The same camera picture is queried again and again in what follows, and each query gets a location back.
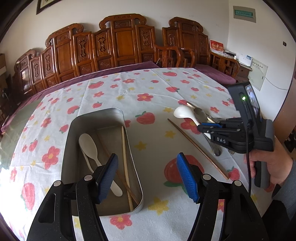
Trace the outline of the grey sleeve forearm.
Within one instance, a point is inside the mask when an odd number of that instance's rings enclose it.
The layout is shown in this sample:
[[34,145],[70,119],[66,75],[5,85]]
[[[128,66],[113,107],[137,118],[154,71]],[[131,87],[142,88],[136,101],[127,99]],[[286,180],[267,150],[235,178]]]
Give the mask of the grey sleeve forearm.
[[272,194],[272,199],[283,203],[286,208],[287,216],[290,220],[295,216],[296,199],[296,179],[295,179],[295,160],[293,160],[292,169],[283,184],[276,184]]

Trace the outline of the person's right hand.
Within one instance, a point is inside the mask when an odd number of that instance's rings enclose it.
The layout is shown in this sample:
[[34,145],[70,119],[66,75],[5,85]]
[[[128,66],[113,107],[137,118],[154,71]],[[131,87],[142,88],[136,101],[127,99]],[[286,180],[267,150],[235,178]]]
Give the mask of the person's right hand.
[[274,137],[275,146],[273,152],[252,150],[249,153],[249,166],[251,177],[254,178],[256,161],[266,162],[270,174],[270,182],[282,186],[293,166],[293,159],[286,152],[280,141]]

